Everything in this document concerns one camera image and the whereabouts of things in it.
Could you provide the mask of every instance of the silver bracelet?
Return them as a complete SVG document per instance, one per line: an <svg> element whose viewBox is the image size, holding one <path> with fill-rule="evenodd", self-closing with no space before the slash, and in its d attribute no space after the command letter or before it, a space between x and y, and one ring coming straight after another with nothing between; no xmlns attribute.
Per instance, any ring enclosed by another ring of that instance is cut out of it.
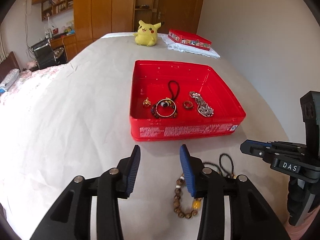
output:
<svg viewBox="0 0 320 240"><path fill-rule="evenodd" d="M201 115L203 115L204 117L213 116L213 109L210 106L208 106L208 104L203 100L199 93L191 91L189 94L196 101L198 105L198 112Z"/></svg>

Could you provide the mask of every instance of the curtain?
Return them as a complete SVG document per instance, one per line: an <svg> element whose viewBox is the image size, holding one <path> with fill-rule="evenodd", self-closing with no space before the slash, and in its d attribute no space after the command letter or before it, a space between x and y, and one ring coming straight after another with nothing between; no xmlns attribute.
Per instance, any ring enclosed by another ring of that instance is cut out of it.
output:
<svg viewBox="0 0 320 240"><path fill-rule="evenodd" d="M0 63L3 62L7 58L8 54L5 52L3 41L2 41L2 34L1 34L1 25L0 25Z"/></svg>

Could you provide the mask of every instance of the black braided string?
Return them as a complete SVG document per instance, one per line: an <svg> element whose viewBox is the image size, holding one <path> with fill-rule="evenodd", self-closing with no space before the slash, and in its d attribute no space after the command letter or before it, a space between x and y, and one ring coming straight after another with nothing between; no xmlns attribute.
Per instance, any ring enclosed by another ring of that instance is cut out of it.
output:
<svg viewBox="0 0 320 240"><path fill-rule="evenodd" d="M227 170L222 166L221 159L222 159L223 156L228 157L228 159L230 160L230 162L231 162L231 167L232 167L232 168L231 168L231 172L227 171ZM211 163L211 162L204 162L203 165L211 165L211 166L217 168L218 171L219 171L219 173L220 173L222 176L233 179L233 176L234 176L234 164L233 164L233 160L232 160L231 156L230 156L229 154L227 154L227 153L222 153L222 154L220 154L220 157L219 157L219 165L220 165L220 166L218 166L218 165L215 164L215 163Z"/></svg>
<svg viewBox="0 0 320 240"><path fill-rule="evenodd" d="M174 93L173 93L173 91L171 89L171 83L172 82L177 85L177 94L176 95L174 95ZM179 83L177 81L175 81L175 80L170 80L169 83L168 83L168 88L169 88L169 91L171 93L171 100L172 101L176 100L178 95L179 95L179 93L180 93L180 85L179 85Z"/></svg>

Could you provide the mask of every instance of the metal screw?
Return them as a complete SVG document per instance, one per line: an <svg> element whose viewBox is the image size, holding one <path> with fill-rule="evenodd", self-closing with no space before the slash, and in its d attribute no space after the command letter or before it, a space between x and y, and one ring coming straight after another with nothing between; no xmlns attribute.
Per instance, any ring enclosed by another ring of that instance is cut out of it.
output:
<svg viewBox="0 0 320 240"><path fill-rule="evenodd" d="M109 173L110 173L111 175L116 175L116 174L119 173L119 170L118 170L117 168L112 168L112 169L109 171Z"/></svg>
<svg viewBox="0 0 320 240"><path fill-rule="evenodd" d="M240 175L240 176L238 177L238 179L239 179L239 181L241 181L241 182L246 182L246 181L248 180L247 176L245 176L245 175Z"/></svg>
<svg viewBox="0 0 320 240"><path fill-rule="evenodd" d="M202 169L202 172L204 174L210 174L212 172L212 170L210 168L208 168L208 167L205 167L205 168Z"/></svg>
<svg viewBox="0 0 320 240"><path fill-rule="evenodd" d="M79 182L83 181L83 177L82 177L82 176L76 176L76 177L73 179L73 181L74 181L75 183L79 183Z"/></svg>

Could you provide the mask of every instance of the pikachu plush toy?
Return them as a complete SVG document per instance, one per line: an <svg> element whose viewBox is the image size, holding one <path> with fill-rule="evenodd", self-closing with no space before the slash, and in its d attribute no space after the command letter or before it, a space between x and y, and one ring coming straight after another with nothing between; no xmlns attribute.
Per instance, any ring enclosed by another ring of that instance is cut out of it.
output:
<svg viewBox="0 0 320 240"><path fill-rule="evenodd" d="M152 25L140 20L139 25L138 32L134 33L136 43L138 45L154 46L158 38L157 30L161 27L161 23Z"/></svg>

